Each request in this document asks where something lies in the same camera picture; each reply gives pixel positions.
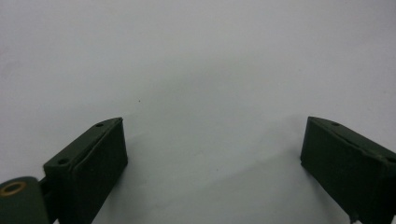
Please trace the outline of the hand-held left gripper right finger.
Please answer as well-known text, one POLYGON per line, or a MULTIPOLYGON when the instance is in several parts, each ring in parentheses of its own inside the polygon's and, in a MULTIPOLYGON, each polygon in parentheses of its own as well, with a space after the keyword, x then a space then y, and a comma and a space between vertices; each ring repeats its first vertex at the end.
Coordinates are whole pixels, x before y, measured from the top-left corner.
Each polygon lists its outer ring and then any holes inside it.
POLYGON ((301 165, 362 224, 396 216, 396 153, 335 121, 307 119, 301 165))

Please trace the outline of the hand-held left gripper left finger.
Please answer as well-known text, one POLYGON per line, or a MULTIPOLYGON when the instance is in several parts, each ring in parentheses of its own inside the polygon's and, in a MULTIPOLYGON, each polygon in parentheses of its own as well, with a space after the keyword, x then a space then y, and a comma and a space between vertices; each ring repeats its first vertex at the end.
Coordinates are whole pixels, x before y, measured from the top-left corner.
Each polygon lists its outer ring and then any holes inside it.
POLYGON ((121 118, 101 121, 44 164, 61 224, 91 224, 128 164, 121 118))

